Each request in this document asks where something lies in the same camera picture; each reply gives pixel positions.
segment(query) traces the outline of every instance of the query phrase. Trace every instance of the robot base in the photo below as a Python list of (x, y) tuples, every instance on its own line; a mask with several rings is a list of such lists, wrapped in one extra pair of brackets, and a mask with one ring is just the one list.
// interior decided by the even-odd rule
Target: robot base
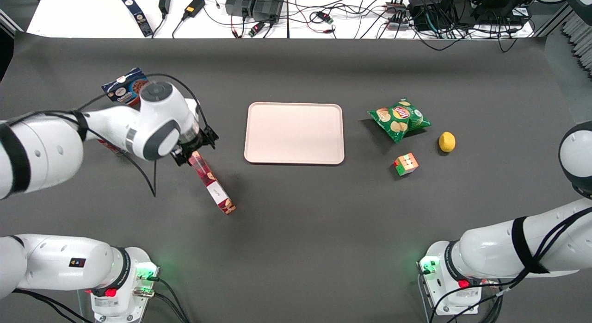
[(129, 276), (114, 297), (91, 295), (92, 310), (98, 323), (140, 323), (151, 296), (141, 296), (142, 291), (150, 293), (154, 281), (140, 279), (146, 273), (157, 277), (159, 268), (150, 261), (148, 254), (139, 248), (126, 248), (131, 267)]
[[(421, 271), (431, 271), (430, 274), (423, 276), (423, 281), (424, 290), (432, 308), (446, 293), (459, 289), (458, 282), (452, 278), (444, 263), (444, 251), (448, 243), (448, 241), (439, 241), (432, 244), (425, 257), (418, 262)], [(455, 292), (438, 304), (436, 315), (459, 314), (467, 307), (479, 302), (480, 299), (481, 288), (479, 287)], [(475, 306), (465, 314), (477, 314), (478, 308), (479, 306)]]

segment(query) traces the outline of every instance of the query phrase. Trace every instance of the white label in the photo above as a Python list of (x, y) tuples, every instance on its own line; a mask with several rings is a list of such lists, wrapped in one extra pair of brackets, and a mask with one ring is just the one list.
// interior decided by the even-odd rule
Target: white label
[(119, 298), (95, 298), (95, 307), (116, 307), (119, 306)]
[(459, 298), (472, 298), (473, 296), (479, 296), (479, 291), (467, 289), (456, 292), (456, 296)]
[(207, 186), (207, 189), (210, 192), (210, 195), (212, 196), (214, 201), (216, 202), (216, 205), (222, 203), (228, 198), (228, 195), (226, 194), (226, 192), (224, 192), (224, 189), (222, 189), (222, 186), (220, 186), (220, 183), (218, 183), (217, 181)]
[(528, 17), (528, 11), (526, 9), (526, 7), (516, 7), (514, 9), (512, 9), (512, 14), (514, 15), (522, 15), (523, 17)]

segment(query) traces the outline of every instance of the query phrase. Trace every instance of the white table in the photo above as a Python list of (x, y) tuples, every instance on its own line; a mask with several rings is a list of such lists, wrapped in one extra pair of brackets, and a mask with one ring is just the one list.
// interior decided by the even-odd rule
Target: white table
[[(159, 24), (161, 15), (157, 7), (159, 0), (136, 0), (138, 5), (148, 19), (148, 23), (154, 29)], [(171, 38), (171, 34), (177, 26), (182, 17), (184, 8), (191, 0), (171, 0), (170, 13), (165, 20), (163, 26), (158, 30), (155, 38)], [(231, 18), (226, 14), (224, 9), (224, 2), (226, 0), (218, 0), (221, 8), (216, 8), (214, 0), (205, 0), (206, 5), (195, 18), (187, 19), (175, 33), (175, 38), (233, 38), (229, 25), (232, 21), (238, 33), (241, 33), (241, 19), (239, 17)], [(308, 19), (311, 12), (319, 9), (304, 9), (302, 14), (298, 13), (297, 6), (294, 5), (294, 0), (288, 0), (290, 15), (292, 18), (300, 21)], [(328, 3), (336, 2), (337, 0), (296, 0), (298, 5), (307, 6), (321, 6)], [(367, 7), (374, 0), (342, 0), (341, 2), (349, 5), (357, 5)], [(376, 0), (371, 6), (384, 5), (385, 2), (391, 0)], [(286, 4), (283, 5), (283, 11), (286, 12)], [(357, 38), (360, 38), (372, 23), (376, 20), (378, 15), (383, 11), (382, 7), (376, 7), (376, 13), (369, 13), (365, 17), (361, 15), (346, 15), (345, 12), (334, 9), (331, 13), (334, 19), (335, 36), (337, 38), (354, 38), (357, 34), (358, 26), (359, 32)], [(214, 22), (208, 17), (206, 12), (210, 15)], [(376, 35), (382, 32), (386, 19), (380, 19), (364, 36), (364, 38), (376, 38)], [(245, 28), (245, 36), (250, 27), (254, 25), (252, 19), (247, 19)], [(310, 24), (310, 26), (317, 30), (327, 30), (331, 26), (328, 24)], [(480, 29), (490, 30), (492, 26), (480, 26)], [(262, 37), (263, 30), (256, 37)], [(127, 7), (121, 0), (41, 0), (38, 8), (32, 18), (31, 24), (27, 32), (47, 37), (66, 37), (66, 38), (144, 38), (140, 32), (136, 22), (131, 17)], [(435, 38), (429, 36), (431, 32), (422, 32), (421, 38)], [(527, 24), (519, 32), (512, 34), (512, 37), (528, 37), (532, 34), (530, 24)], [(381, 38), (419, 38), (413, 30), (407, 31), (385, 31)], [(272, 31), (267, 36), (268, 38), (286, 38), (287, 36), (287, 21), (281, 19), (276, 24)], [(470, 36), (465, 38), (487, 38), (489, 34), (483, 32), (473, 32)], [(298, 21), (290, 21), (290, 38), (333, 38), (331, 34), (323, 34), (322, 32), (314, 32), (308, 28), (305, 23)]]

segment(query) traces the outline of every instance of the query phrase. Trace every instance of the lay's logo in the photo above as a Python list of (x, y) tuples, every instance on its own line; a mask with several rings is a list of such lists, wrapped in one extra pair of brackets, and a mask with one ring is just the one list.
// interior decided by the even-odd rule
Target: lay's logo
[(409, 117), (409, 111), (401, 106), (396, 106), (393, 109), (393, 115), (400, 119), (406, 119)]

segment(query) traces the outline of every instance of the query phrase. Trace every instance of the green indicator light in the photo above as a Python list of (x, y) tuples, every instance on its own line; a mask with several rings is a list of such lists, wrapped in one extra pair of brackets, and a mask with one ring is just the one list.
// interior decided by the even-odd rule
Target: green indicator light
[(143, 262), (136, 266), (136, 275), (138, 277), (152, 277), (156, 274), (156, 265), (152, 262)]

